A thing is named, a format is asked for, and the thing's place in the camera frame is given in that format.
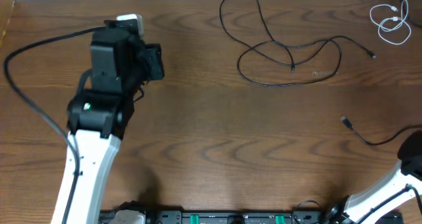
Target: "green tape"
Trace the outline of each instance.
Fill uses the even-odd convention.
[[[191,224],[199,224],[199,215],[191,215]]]
[[[276,216],[276,224],[284,224],[284,216],[283,215],[277,215]]]

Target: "wooden block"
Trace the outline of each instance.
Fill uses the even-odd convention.
[[[15,0],[0,0],[0,46],[6,35],[7,25],[12,16]]]

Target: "white cable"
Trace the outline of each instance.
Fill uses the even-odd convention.
[[[406,14],[403,16],[403,14],[404,14],[404,3],[406,4]],[[390,7],[395,12],[397,12],[398,9],[395,6],[392,6],[392,5],[381,4],[381,5],[377,5],[377,6],[372,7],[371,10],[369,11],[369,17],[371,18],[371,21],[378,26],[378,35],[380,36],[380,38],[382,40],[384,40],[385,42],[391,43],[393,45],[401,45],[404,42],[406,42],[407,39],[409,39],[409,37],[411,35],[410,25],[406,22],[407,14],[409,12],[409,3],[407,2],[407,0],[403,0],[402,1],[402,6],[400,7],[400,17],[393,16],[391,18],[385,18],[380,23],[376,23],[374,21],[374,19],[372,18],[372,10],[375,9],[375,8],[377,8],[377,7]],[[389,20],[392,20],[394,22],[399,21],[399,23],[397,23],[397,25],[395,25],[395,27],[393,27],[393,28],[387,28],[387,27],[384,26],[384,23],[385,22],[388,22]],[[403,24],[405,24],[407,26],[407,28],[409,29],[409,35],[407,35],[407,37],[406,37],[406,39],[404,41],[402,41],[400,43],[391,42],[391,41],[389,41],[386,38],[384,38],[384,37],[381,36],[381,31],[380,30],[382,30],[383,32],[392,32],[392,31],[395,31],[395,30],[399,29],[400,27],[402,27]]]

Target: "wood grain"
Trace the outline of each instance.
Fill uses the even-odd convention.
[[[244,46],[229,39],[218,18],[221,0],[18,1],[0,59],[44,38],[99,26],[124,13],[144,18],[146,40],[161,43],[166,78],[145,87],[113,164],[103,208],[128,200],[185,209],[281,210],[314,199],[323,205],[367,188],[396,162],[406,134],[388,145],[362,144],[339,120],[347,115],[368,139],[380,140],[422,119],[422,31],[401,46],[377,36],[368,18],[379,3],[398,0],[261,0],[274,37],[288,45],[344,34],[370,59],[339,40],[343,61],[332,79],[310,86],[261,88],[237,74]],[[409,0],[422,12],[420,0]],[[380,11],[379,15],[388,14]],[[253,0],[230,0],[228,30],[250,44],[268,39]],[[397,32],[388,37],[402,37]],[[65,125],[78,78],[91,67],[90,36],[19,55],[11,73],[22,89]],[[288,60],[278,47],[263,47]],[[315,48],[295,51],[304,59]],[[328,46],[313,61],[279,67],[251,53],[244,69],[256,80],[314,78],[335,67]],[[48,223],[63,175],[65,146],[42,118],[0,79],[0,223]],[[420,223],[415,201],[400,207]]]

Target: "wooden tabletop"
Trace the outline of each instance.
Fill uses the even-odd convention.
[[[32,42],[85,28],[119,14],[144,19],[148,43],[160,43],[166,77],[145,86],[135,105],[104,195],[103,208],[141,198],[186,210],[290,210],[314,199],[323,206],[376,182],[397,161],[410,132],[379,147],[364,145],[340,122],[347,115],[370,140],[422,121],[422,29],[405,44],[383,42],[369,20],[373,5],[399,0],[260,0],[268,27],[286,45],[345,35],[377,55],[338,40],[339,73],[324,82],[264,88],[237,73],[247,48],[230,39],[218,17],[221,0],[18,1],[0,59]],[[422,1],[409,0],[422,20]],[[391,16],[379,9],[377,19]],[[250,44],[269,40],[253,0],[229,0],[227,29]],[[388,34],[400,40],[406,30]],[[91,35],[32,49],[11,62],[22,90],[64,128],[79,76],[91,67]],[[317,47],[293,52],[305,59]],[[283,49],[262,48],[287,61]],[[328,45],[311,62],[290,68],[256,53],[245,74],[261,82],[308,80],[332,71]],[[0,223],[49,223],[63,176],[66,147],[41,116],[0,79]],[[400,207],[420,223],[415,200]]]

